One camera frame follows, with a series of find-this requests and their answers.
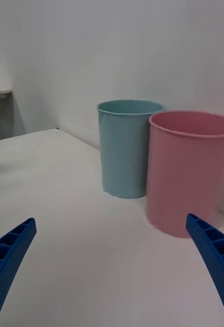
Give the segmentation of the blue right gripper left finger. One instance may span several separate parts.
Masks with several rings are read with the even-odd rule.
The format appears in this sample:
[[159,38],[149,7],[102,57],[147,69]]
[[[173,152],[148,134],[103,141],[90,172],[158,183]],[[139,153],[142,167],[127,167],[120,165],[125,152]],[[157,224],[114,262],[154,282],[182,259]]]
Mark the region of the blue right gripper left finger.
[[36,232],[35,219],[29,218],[0,238],[0,311]]

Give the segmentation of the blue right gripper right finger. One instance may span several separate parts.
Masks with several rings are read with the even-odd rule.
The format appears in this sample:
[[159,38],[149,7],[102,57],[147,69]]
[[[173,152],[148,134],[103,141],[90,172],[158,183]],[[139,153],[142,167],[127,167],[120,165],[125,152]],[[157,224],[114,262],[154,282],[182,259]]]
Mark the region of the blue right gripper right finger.
[[186,230],[195,243],[224,306],[224,234],[194,214],[187,215]]

